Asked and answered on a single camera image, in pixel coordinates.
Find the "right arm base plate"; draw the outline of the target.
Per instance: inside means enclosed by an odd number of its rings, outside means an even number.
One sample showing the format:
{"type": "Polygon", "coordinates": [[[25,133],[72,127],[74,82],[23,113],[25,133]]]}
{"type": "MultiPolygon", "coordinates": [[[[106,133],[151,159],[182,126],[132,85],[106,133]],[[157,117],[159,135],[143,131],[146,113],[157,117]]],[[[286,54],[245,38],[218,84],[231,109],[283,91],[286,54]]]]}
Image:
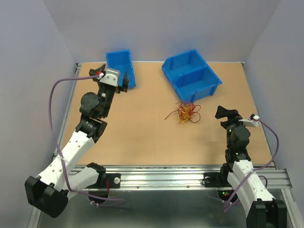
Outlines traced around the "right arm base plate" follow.
{"type": "Polygon", "coordinates": [[[227,181],[227,175],[220,172],[206,172],[203,174],[202,185],[206,188],[231,187],[227,181]]]}

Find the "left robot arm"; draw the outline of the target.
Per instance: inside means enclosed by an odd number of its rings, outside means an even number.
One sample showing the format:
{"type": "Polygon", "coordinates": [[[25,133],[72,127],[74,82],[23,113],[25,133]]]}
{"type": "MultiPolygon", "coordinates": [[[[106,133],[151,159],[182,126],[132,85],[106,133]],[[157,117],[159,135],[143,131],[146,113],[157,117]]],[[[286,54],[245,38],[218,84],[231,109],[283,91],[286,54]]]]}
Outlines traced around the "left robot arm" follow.
{"type": "Polygon", "coordinates": [[[114,95],[128,91],[128,75],[121,75],[106,65],[90,69],[87,79],[97,83],[98,92],[82,96],[80,122],[68,143],[61,149],[54,136],[58,155],[40,174],[29,176],[25,181],[28,203],[52,218],[58,217],[77,194],[87,196],[97,207],[115,207],[125,202],[109,198],[110,181],[104,166],[92,162],[81,172],[68,177],[81,157],[104,133],[107,122],[103,119],[109,114],[114,95]]]}

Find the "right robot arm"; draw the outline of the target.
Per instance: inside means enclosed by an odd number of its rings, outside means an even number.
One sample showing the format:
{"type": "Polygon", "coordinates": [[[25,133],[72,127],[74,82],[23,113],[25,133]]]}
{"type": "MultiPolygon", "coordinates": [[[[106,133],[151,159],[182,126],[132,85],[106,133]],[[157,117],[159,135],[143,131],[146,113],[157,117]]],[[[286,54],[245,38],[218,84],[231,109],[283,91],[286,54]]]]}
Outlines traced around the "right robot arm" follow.
{"type": "Polygon", "coordinates": [[[227,199],[224,212],[230,210],[237,197],[246,214],[248,228],[285,228],[287,226],[287,206],[277,200],[267,189],[267,179],[257,174],[260,168],[255,168],[247,146],[251,136],[249,127],[264,124],[261,118],[252,114],[248,119],[241,117],[236,109],[228,110],[217,107],[216,119],[227,118],[220,125],[226,130],[227,149],[226,162],[221,167],[219,181],[223,185],[230,185],[233,192],[227,199]]]}

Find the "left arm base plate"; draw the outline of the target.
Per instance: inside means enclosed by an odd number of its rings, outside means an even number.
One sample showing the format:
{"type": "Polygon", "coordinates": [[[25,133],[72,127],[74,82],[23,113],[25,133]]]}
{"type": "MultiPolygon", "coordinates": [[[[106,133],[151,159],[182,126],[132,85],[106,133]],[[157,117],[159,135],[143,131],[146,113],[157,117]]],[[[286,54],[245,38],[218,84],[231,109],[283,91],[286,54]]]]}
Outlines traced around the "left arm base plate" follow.
{"type": "Polygon", "coordinates": [[[104,173],[99,174],[97,180],[89,185],[89,189],[118,189],[120,188],[121,174],[120,173],[104,173]]]}

